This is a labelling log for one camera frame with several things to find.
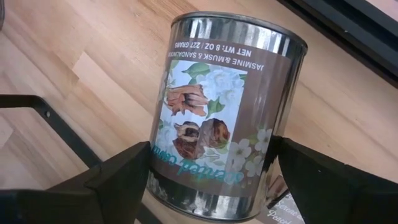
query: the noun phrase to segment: black metal frame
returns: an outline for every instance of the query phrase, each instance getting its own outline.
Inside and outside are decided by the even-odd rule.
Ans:
[[[398,22],[366,0],[278,0],[398,88]]]
[[[41,97],[0,95],[0,108],[35,109],[90,168],[46,191],[0,191],[0,202],[7,204],[1,208],[0,203],[0,222],[24,223],[12,216],[22,212],[32,223],[53,223],[62,216],[69,218],[66,223],[129,223],[136,215],[143,224],[161,223],[144,204],[137,207],[149,171],[149,143],[136,144],[103,162]]]

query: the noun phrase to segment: tin can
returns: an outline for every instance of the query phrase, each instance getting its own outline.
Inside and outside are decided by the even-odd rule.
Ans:
[[[306,43],[266,21],[192,12],[172,23],[147,188],[168,207],[243,222],[264,207]]]

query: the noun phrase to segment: can lid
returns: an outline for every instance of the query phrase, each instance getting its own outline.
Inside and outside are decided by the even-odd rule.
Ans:
[[[285,35],[289,36],[290,38],[296,40],[299,44],[301,44],[305,48],[305,51],[307,51],[307,49],[308,49],[307,43],[300,36],[298,36],[297,34],[295,34],[294,32],[292,32],[288,29],[285,29],[285,28],[278,26],[276,24],[273,24],[271,22],[263,21],[261,19],[256,19],[254,17],[233,14],[233,13],[228,13],[228,12],[189,12],[189,13],[182,14],[182,15],[179,15],[176,18],[174,18],[174,20],[172,22],[172,26],[176,22],[178,22],[182,19],[193,18],[193,17],[218,17],[218,18],[234,19],[236,21],[247,22],[247,23],[250,23],[253,25],[257,25],[257,26],[261,26],[261,27],[264,27],[267,29],[274,30],[281,34],[285,34]]]

